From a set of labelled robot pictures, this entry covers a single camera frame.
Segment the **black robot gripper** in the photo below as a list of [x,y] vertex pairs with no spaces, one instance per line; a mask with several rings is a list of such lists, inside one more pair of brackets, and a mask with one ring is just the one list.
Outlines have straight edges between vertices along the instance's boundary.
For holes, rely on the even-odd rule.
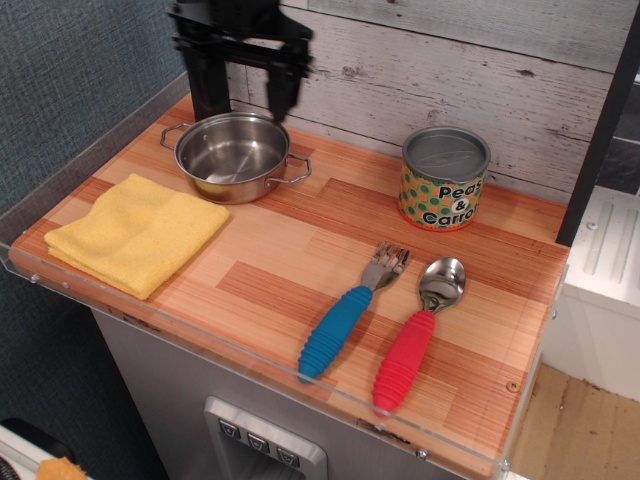
[[225,61],[267,70],[275,123],[297,105],[313,32],[286,16],[278,1],[177,1],[167,14],[176,24],[195,116],[228,112]]

